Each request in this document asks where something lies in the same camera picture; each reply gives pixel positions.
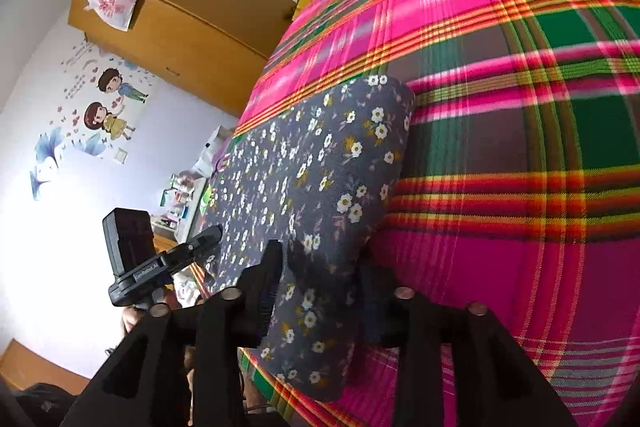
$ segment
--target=wooden cabinet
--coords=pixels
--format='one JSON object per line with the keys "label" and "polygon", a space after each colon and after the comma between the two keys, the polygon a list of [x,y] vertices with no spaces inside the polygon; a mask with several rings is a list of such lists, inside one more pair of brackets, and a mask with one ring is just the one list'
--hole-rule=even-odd
{"label": "wooden cabinet", "polygon": [[292,0],[138,0],[123,32],[86,0],[72,0],[69,24],[88,40],[240,116],[295,10]]}

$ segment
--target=cartoon couple sticker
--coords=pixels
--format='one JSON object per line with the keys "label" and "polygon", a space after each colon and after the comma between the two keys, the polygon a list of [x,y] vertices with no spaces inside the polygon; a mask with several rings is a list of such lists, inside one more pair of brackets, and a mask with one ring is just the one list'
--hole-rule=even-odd
{"label": "cartoon couple sticker", "polygon": [[[106,93],[117,91],[120,96],[136,100],[137,102],[146,102],[147,95],[137,90],[128,82],[123,82],[122,75],[114,68],[105,70],[100,76],[98,89]],[[131,133],[133,133],[136,128],[127,125],[126,120],[119,118],[124,108],[125,105],[122,104],[118,112],[112,113],[100,102],[93,102],[89,104],[89,107],[87,107],[84,112],[84,124],[91,130],[103,129],[107,131],[111,140],[117,140],[122,136],[124,136],[127,141],[131,140]]]}

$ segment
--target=dark blue floral cloth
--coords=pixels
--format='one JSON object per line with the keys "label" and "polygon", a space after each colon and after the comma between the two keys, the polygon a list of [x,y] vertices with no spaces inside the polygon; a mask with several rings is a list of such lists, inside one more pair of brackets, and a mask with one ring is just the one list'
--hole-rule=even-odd
{"label": "dark blue floral cloth", "polygon": [[337,399],[356,320],[354,266],[398,180],[414,95],[386,75],[351,80],[300,102],[232,144],[201,228],[221,223],[200,264],[216,293],[289,241],[271,318],[255,356],[282,383]]}

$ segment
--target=cabinet door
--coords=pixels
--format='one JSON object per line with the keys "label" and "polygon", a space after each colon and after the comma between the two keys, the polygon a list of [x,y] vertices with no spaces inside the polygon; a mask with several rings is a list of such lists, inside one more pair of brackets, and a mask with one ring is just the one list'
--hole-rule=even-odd
{"label": "cabinet door", "polygon": [[69,24],[101,47],[225,112],[240,116],[265,58],[163,0],[138,0],[129,31],[105,24],[72,0]]}

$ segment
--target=black device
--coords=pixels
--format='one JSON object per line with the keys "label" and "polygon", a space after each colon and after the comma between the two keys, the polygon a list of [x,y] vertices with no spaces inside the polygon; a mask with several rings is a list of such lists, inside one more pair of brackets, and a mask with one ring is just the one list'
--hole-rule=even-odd
{"label": "black device", "polygon": [[[118,263],[127,245],[135,250],[136,230],[132,226],[117,239],[109,234],[115,241],[112,263]],[[219,240],[212,231],[203,245],[209,248]],[[172,312],[164,303],[152,304],[79,396],[62,427],[185,426],[190,392],[183,356],[189,345],[196,346],[195,427],[285,426],[277,413],[247,415],[244,411],[237,348],[258,347],[267,334],[283,257],[289,252],[280,242],[269,241],[260,264],[246,268],[235,287],[213,295],[202,306]],[[136,280],[132,274],[140,274],[140,266],[148,269],[149,262],[159,258],[143,257],[136,252],[124,255],[118,269],[125,272],[116,281],[133,279],[133,283],[122,290],[129,297],[116,302],[138,300],[145,295],[142,288],[161,280],[157,273],[171,271],[154,268],[146,274],[149,286],[136,286],[146,275]],[[142,263],[127,271],[127,259]],[[432,303],[425,295],[400,286],[392,270],[369,261],[360,263],[356,277],[363,340],[399,348],[393,427],[444,425],[443,344],[452,349],[458,427],[577,425],[555,390],[486,306],[471,303],[457,309]],[[606,427],[640,425],[639,397],[640,377]]]}
{"label": "black device", "polygon": [[[393,427],[442,427],[442,345],[450,344],[456,427],[576,427],[533,361],[482,303],[432,303],[398,284],[393,270],[358,266],[364,341],[398,347]],[[640,376],[606,427],[640,425]]]}
{"label": "black device", "polygon": [[260,264],[202,306],[171,311],[156,303],[124,338],[69,410],[62,427],[178,427],[189,420],[191,394],[184,349],[196,347],[195,426],[284,427],[277,413],[247,415],[238,347],[267,334],[283,266],[283,245],[269,241]]}
{"label": "black device", "polygon": [[102,220],[104,238],[115,282],[109,286],[114,306],[148,309],[162,299],[162,288],[172,276],[207,255],[222,239],[219,225],[209,227],[186,243],[156,253],[151,219],[144,210],[116,208]]}

